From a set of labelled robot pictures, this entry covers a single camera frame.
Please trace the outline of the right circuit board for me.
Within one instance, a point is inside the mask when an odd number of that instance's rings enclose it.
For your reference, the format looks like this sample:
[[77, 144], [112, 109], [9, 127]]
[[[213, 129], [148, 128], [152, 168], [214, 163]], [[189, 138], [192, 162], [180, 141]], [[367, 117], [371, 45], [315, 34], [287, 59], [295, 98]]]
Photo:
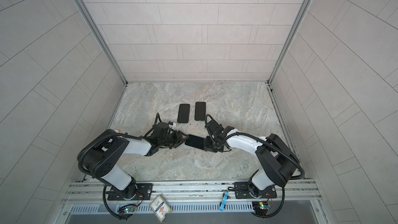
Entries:
[[252, 202], [253, 215], [256, 217], [265, 218], [268, 211], [271, 209], [271, 204], [268, 202]]

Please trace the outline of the black phone case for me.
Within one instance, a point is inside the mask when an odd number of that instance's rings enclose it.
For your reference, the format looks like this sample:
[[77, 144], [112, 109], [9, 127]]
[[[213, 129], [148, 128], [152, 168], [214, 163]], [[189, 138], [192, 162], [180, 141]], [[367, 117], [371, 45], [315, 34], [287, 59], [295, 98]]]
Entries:
[[206, 103], [205, 102], [196, 102], [195, 103], [195, 121], [204, 121], [206, 119]]
[[188, 123], [190, 115], [190, 104], [180, 104], [178, 110], [178, 123]]

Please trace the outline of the blue clip tag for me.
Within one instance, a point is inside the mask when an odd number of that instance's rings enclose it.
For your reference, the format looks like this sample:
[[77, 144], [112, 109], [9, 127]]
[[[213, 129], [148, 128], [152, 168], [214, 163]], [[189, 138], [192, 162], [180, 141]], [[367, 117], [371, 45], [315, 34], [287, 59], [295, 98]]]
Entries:
[[229, 192], [228, 192], [228, 191], [225, 191], [225, 192], [223, 193], [223, 198], [222, 198], [222, 201], [220, 202], [220, 206], [219, 206], [219, 210], [220, 210], [221, 212], [224, 211], [224, 209], [225, 209], [225, 207], [226, 207], [226, 203], [227, 203], [228, 198], [229, 198]]

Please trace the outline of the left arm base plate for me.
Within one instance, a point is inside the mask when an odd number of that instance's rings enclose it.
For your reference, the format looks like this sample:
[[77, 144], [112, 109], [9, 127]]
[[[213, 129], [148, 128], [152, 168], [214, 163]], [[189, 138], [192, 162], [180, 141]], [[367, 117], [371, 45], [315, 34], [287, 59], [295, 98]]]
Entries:
[[151, 197], [153, 184], [151, 183], [137, 183], [128, 185], [125, 190], [119, 190], [115, 186], [111, 186], [110, 190], [106, 191], [107, 200], [110, 201], [138, 201], [149, 200]]

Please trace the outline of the white label card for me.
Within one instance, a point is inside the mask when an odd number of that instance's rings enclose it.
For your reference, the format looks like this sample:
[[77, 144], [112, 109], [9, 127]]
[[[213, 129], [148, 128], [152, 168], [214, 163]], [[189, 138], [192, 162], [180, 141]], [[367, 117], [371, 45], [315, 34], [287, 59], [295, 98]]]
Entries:
[[160, 222], [163, 222], [166, 218], [166, 215], [172, 212], [172, 208], [167, 204], [161, 195], [156, 196], [149, 204], [149, 207]]

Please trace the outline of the aluminium front rail frame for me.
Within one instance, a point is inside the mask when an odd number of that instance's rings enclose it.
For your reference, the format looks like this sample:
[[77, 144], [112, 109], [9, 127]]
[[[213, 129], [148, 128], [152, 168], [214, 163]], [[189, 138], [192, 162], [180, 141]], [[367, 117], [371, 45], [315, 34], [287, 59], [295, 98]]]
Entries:
[[[305, 202], [311, 206], [310, 216], [319, 224], [331, 224], [332, 219], [324, 205], [321, 192], [313, 179], [293, 180], [281, 189], [274, 186], [276, 199], [236, 199], [235, 192], [230, 191], [235, 182], [243, 180], [180, 180], [180, 181], [139, 181], [151, 183], [153, 189], [149, 200], [138, 201], [110, 201], [109, 207], [116, 212], [119, 207], [129, 203], [138, 203], [139, 207], [133, 213], [151, 214], [149, 204], [158, 195], [161, 195], [172, 208], [173, 214], [185, 213], [253, 213], [252, 202], [268, 202], [272, 213], [277, 210], [280, 201], [286, 204], [291, 202]], [[50, 219], [51, 224], [65, 224], [72, 215], [108, 214], [103, 204], [103, 183], [96, 179], [90, 181], [73, 182], [68, 185], [55, 215]], [[223, 193], [229, 192], [229, 198], [224, 211], [219, 210]]]

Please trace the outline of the left circuit board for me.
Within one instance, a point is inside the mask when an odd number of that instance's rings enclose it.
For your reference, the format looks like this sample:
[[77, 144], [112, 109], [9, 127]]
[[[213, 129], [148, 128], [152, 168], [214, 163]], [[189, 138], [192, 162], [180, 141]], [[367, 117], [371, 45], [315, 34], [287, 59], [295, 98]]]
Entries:
[[119, 207], [118, 214], [133, 214], [137, 208], [136, 204], [127, 204]]

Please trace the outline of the aluminium corner rail left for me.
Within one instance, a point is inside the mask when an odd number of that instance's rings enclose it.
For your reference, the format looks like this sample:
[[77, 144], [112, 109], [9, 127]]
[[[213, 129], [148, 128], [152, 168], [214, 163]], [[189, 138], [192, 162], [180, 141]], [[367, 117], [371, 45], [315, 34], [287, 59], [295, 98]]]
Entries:
[[87, 8], [85, 2], [83, 0], [73, 0], [75, 5], [77, 6], [78, 10], [80, 11], [84, 21], [88, 25], [89, 29], [91, 30], [94, 38], [98, 42], [99, 46], [101, 47], [102, 51], [104, 52], [105, 56], [108, 58], [108, 60], [111, 62], [113, 67], [115, 68], [117, 74], [121, 78], [122, 82], [127, 85], [128, 81], [126, 80], [122, 70], [120, 69], [120, 66], [117, 64], [115, 57], [113, 56], [111, 50], [109, 49], [108, 45], [106, 44], [106, 41], [101, 34], [98, 26], [94, 22], [94, 19], [92, 18], [91, 14], [89, 13], [89, 9]]

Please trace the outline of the circuit board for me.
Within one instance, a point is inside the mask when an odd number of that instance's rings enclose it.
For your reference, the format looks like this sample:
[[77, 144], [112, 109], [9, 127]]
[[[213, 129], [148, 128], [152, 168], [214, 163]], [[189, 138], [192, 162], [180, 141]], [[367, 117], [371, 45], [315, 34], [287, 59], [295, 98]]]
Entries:
[[252, 202], [253, 215], [256, 217], [265, 218], [268, 211], [271, 209], [271, 204], [268, 202]]
[[136, 204], [127, 204], [119, 207], [118, 214], [133, 214], [137, 208]]

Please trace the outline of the light blue phone case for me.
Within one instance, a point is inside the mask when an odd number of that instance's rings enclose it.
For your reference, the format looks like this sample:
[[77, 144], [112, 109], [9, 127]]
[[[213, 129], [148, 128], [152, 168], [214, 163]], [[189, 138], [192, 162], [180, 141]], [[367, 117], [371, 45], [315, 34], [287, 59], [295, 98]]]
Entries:
[[188, 138], [185, 141], [185, 145], [200, 149], [200, 150], [205, 150], [205, 138], [195, 136], [195, 135], [188, 135]]

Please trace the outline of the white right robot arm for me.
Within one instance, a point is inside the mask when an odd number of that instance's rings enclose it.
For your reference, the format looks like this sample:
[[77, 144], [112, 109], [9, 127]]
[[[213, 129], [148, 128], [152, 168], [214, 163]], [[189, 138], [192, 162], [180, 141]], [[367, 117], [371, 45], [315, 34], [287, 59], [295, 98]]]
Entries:
[[234, 127], [224, 128], [212, 118], [205, 121], [205, 128], [215, 148], [237, 148], [258, 158], [262, 169], [249, 180], [250, 187], [257, 191], [274, 185], [285, 187], [289, 180], [305, 175], [296, 155], [276, 134], [257, 137]]

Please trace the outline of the aluminium corner rail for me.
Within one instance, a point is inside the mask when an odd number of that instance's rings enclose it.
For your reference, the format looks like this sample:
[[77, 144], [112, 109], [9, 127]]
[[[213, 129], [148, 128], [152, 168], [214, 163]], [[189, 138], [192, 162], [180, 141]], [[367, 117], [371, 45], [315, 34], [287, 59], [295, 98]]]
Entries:
[[105, 56], [108, 58], [108, 60], [111, 62], [113, 67], [115, 68], [117, 74], [121, 78], [122, 82], [127, 85], [128, 81], [126, 80], [122, 70], [120, 69], [120, 66], [117, 64], [115, 57], [113, 56], [111, 50], [109, 49], [108, 45], [106, 44], [106, 41], [101, 34], [98, 26], [94, 22], [94, 19], [92, 18], [91, 14], [89, 13], [89, 9], [87, 8], [85, 2], [83, 0], [73, 0], [75, 5], [77, 6], [78, 10], [80, 11], [84, 21], [88, 25], [89, 29], [91, 30], [94, 38], [98, 42], [99, 46], [101, 47], [102, 51], [104, 52]]
[[287, 52], [288, 52], [293, 40], [294, 40], [294, 37], [297, 34], [298, 29], [299, 29], [299, 27], [300, 27], [300, 25], [301, 25], [301, 23], [302, 23], [302, 21], [303, 21], [303, 19], [305, 17], [305, 14], [307, 13], [307, 11], [308, 11], [308, 9], [309, 9], [309, 7], [311, 5], [311, 2], [312, 2], [312, 0], [303, 0], [303, 3], [301, 4], [301, 7], [300, 7], [300, 9], [299, 9], [299, 11], [297, 13], [297, 16], [296, 16], [296, 18], [294, 20], [292, 28], [291, 28], [291, 30], [289, 32], [289, 35], [288, 35], [288, 37], [287, 37], [287, 39], [286, 39], [286, 41], [285, 41], [285, 43], [283, 45], [283, 48], [282, 48], [281, 53], [280, 53], [280, 55], [278, 57], [278, 60], [276, 61], [275, 67], [274, 67], [274, 69], [273, 69], [273, 71], [271, 73], [271, 76], [270, 76], [269, 80], [268, 80], [268, 84], [269, 85], [271, 85], [273, 83], [273, 81], [275, 80], [276, 75], [277, 75], [277, 73], [278, 73], [278, 71], [279, 71], [279, 69], [280, 69], [280, 67], [281, 67], [281, 65], [283, 63], [283, 60], [284, 60], [284, 58], [285, 58], [285, 56], [286, 56], [286, 54], [287, 54]]

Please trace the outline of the aluminium corner rail right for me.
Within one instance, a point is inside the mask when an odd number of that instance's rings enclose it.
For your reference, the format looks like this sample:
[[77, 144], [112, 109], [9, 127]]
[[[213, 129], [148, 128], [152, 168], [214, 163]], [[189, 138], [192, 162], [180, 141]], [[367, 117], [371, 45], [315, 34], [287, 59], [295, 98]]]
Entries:
[[301, 23], [302, 23], [302, 21], [303, 21], [303, 19], [305, 17], [305, 14], [307, 13], [307, 11], [308, 11], [308, 9], [309, 9], [309, 7], [311, 5], [311, 2], [312, 2], [312, 0], [303, 0], [303, 3], [301, 4], [301, 7], [300, 7], [300, 9], [299, 9], [299, 11], [297, 13], [297, 16], [296, 16], [296, 18], [294, 20], [292, 28], [291, 28], [291, 30], [289, 32], [289, 35], [288, 35], [288, 37], [287, 37], [287, 39], [286, 39], [286, 41], [285, 41], [285, 43], [283, 45], [283, 48], [282, 48], [281, 53], [280, 53], [280, 55], [278, 57], [278, 60], [276, 61], [275, 67], [274, 67], [274, 69], [273, 69], [273, 71], [271, 73], [271, 76], [270, 76], [269, 80], [268, 80], [268, 84], [269, 85], [271, 85], [273, 83], [273, 81], [275, 80], [276, 75], [277, 75], [277, 73], [278, 73], [278, 71], [279, 71], [279, 69], [280, 69], [280, 67], [281, 67], [281, 65], [283, 63], [283, 60], [284, 60], [284, 58], [285, 58], [285, 56], [286, 56], [286, 54], [287, 54], [287, 52], [288, 52], [293, 40], [294, 40], [294, 37], [297, 34], [298, 29], [299, 29], [299, 27], [300, 27], [300, 25], [301, 25]]

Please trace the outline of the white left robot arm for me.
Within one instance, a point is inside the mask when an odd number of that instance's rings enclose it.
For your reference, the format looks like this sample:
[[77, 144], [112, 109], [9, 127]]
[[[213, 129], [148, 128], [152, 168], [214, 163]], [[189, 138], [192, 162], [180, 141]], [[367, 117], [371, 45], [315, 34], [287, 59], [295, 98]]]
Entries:
[[150, 157], [160, 149], [177, 148], [187, 139], [187, 134], [174, 130], [173, 126], [166, 122], [154, 124], [143, 136], [107, 129], [78, 154], [78, 168], [105, 185], [123, 191], [129, 188], [134, 180], [118, 166], [118, 161], [123, 155]]

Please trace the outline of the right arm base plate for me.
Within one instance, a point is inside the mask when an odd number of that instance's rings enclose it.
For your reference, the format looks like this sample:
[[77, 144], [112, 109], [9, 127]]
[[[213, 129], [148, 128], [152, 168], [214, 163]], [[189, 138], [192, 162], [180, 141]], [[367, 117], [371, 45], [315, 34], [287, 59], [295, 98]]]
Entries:
[[236, 199], [276, 199], [277, 193], [274, 186], [260, 190], [253, 183], [249, 182], [235, 182], [230, 191], [235, 192]]

